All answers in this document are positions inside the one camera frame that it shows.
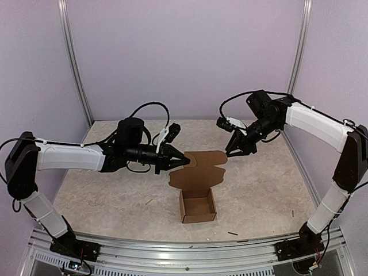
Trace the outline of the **brown cardboard box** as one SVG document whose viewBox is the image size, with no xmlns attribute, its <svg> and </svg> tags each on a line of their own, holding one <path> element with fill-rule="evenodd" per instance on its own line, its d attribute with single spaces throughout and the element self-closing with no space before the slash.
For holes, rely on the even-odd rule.
<svg viewBox="0 0 368 276">
<path fill-rule="evenodd" d="M 169 186 L 179 190 L 183 224 L 204 223 L 216 218 L 212 187 L 221 184 L 228 158 L 223 151 L 187 151 L 190 163 L 169 173 Z"/>
</svg>

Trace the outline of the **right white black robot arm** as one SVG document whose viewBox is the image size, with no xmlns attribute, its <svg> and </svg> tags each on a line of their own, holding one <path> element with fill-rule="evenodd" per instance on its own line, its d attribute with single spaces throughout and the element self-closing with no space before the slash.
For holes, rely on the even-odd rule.
<svg viewBox="0 0 368 276">
<path fill-rule="evenodd" d="M 367 91 L 348 91 L 334 93 L 313 93 L 308 99 L 310 105 L 315 104 L 323 112 L 341 120 L 348 117 L 367 125 Z M 302 167 L 310 177 L 310 186 L 322 197 L 328 189 L 332 174 L 337 165 L 339 155 L 326 143 L 306 134 L 304 131 L 287 128 L 286 133 L 292 148 L 296 151 Z M 268 152 L 274 152 L 273 147 L 260 149 L 255 157 L 239 157 L 236 162 L 244 163 L 247 169 L 254 168 L 255 178 L 247 179 L 238 188 L 239 195 L 235 197 L 236 210 L 244 213 L 249 223 L 249 233 L 270 236 L 273 230 L 271 223 L 275 221 L 275 209 L 285 207 L 272 191 L 262 186 L 265 176 L 275 174 L 275 165 L 251 165 L 251 161 L 259 162 Z M 350 250 L 357 271 L 367 266 L 367 188 L 361 189 L 350 201 L 344 214 L 337 220 Z"/>
</svg>

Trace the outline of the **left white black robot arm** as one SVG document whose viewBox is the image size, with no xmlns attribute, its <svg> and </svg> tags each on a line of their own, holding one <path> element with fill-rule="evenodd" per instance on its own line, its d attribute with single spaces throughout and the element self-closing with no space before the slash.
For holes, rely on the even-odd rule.
<svg viewBox="0 0 368 276">
<path fill-rule="evenodd" d="M 89 143 L 64 143 L 37 138 L 23 132 L 5 159 L 2 180 L 14 202 L 25 210 L 52 239 L 50 250 L 81 262 L 95 262 L 100 244 L 79 240 L 67 219 L 60 215 L 36 184 L 40 171 L 86 170 L 114 173 L 130 163 L 154 167 L 155 174 L 170 171 L 190 163 L 183 153 L 171 145 L 181 127 L 166 125 L 158 134 L 156 145 L 144 121 L 128 117 L 118 122 L 107 138 Z"/>
</svg>

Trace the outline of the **right aluminium corner post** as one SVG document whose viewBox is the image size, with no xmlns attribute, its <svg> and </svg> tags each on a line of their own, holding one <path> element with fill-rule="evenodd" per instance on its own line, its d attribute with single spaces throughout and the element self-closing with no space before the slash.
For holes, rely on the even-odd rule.
<svg viewBox="0 0 368 276">
<path fill-rule="evenodd" d="M 311 20 L 311 13 L 312 13 L 312 0 L 304 0 L 303 1 L 303 9 L 302 9 L 302 15 L 301 15 L 301 23 L 300 23 L 300 29 L 298 33 L 298 39 L 297 39 L 297 45 L 296 45 L 296 52 L 293 60 L 291 75 L 289 79 L 289 83 L 287 86 L 286 95 L 283 95 L 282 97 L 288 97 L 290 95 L 293 95 L 298 75 L 300 72 L 302 59 L 304 55 L 305 50 L 305 44 L 308 36 L 308 29 L 309 24 Z"/>
</svg>

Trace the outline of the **aluminium corner post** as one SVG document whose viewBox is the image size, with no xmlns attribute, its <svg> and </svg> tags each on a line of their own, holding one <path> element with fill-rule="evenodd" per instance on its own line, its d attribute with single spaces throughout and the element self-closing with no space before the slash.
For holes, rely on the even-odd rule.
<svg viewBox="0 0 368 276">
<path fill-rule="evenodd" d="M 76 54 L 75 54 L 74 42 L 72 38 L 72 30 L 71 30 L 70 20 L 68 16 L 67 1 L 58 0 L 57 6 L 59 10 L 59 16 L 60 16 L 60 22 L 61 22 L 63 36 L 64 36 L 64 42 L 66 45 L 68 61 L 70 64 L 72 77 L 75 83 L 76 92 L 80 100 L 80 104 L 81 104 L 82 111 L 86 119 L 86 122 L 88 126 L 91 127 L 94 123 L 94 119 L 93 119 L 90 105 L 87 100 L 87 96 L 86 96 L 86 93 L 83 87 L 82 78 L 81 78 L 81 74 L 80 74 L 80 70 L 78 66 L 78 61 L 77 61 Z"/>
<path fill-rule="evenodd" d="M 290 95 L 293 95 L 298 75 L 300 72 L 302 59 L 304 55 L 305 50 L 305 44 L 308 36 L 308 29 L 309 24 L 311 20 L 311 13 L 312 13 L 312 0 L 304 0 L 303 1 L 303 9 L 302 9 L 302 15 L 301 15 L 301 23 L 300 23 L 300 29 L 298 33 L 298 39 L 297 39 L 297 45 L 296 45 L 296 52 L 293 60 L 291 75 L 289 79 L 289 83 L 287 86 L 286 95 L 283 95 L 282 97 L 288 97 Z"/>
</svg>

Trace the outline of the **front aluminium frame rail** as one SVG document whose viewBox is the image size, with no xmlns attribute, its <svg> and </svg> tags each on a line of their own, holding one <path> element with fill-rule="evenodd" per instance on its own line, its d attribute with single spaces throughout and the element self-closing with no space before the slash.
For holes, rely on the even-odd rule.
<svg viewBox="0 0 368 276">
<path fill-rule="evenodd" d="M 93 275 L 300 275 L 293 263 L 303 257 L 278 261 L 275 250 L 277 242 L 291 241 L 296 236 L 293 233 L 250 239 L 246 243 L 163 242 L 77 233 L 77 238 L 101 245 L 97 261 L 89 262 Z M 43 271 L 52 271 L 45 271 L 44 275 L 60 275 L 63 265 L 65 275 L 88 274 L 88 269 L 80 272 L 68 269 L 75 258 L 51 252 L 50 245 L 51 239 L 43 230 L 33 230 L 18 275 L 36 275 L 41 263 Z M 285 273 L 275 273 L 277 266 L 282 266 Z M 330 230 L 328 251 L 312 275 L 357 275 L 339 228 Z"/>
</svg>

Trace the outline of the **left aluminium corner post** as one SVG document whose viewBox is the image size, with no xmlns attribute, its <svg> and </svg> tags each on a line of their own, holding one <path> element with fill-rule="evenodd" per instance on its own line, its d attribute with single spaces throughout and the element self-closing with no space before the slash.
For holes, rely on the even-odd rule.
<svg viewBox="0 0 368 276">
<path fill-rule="evenodd" d="M 72 38 L 72 30 L 71 30 L 70 20 L 68 16 L 67 1 L 58 0 L 57 6 L 59 10 L 59 16 L 60 16 L 60 22 L 61 22 L 63 36 L 64 36 L 64 42 L 66 45 L 68 61 L 70 64 L 72 77 L 75 83 L 76 92 L 80 100 L 80 104 L 81 104 L 82 111 L 86 119 L 86 122 L 88 126 L 91 127 L 94 123 L 94 119 L 93 119 L 90 105 L 87 100 L 87 96 L 86 96 L 86 93 L 83 87 L 82 78 L 81 78 L 81 74 L 80 74 L 80 70 L 78 66 L 78 61 L 77 61 L 76 54 L 75 54 L 74 42 Z"/>
</svg>

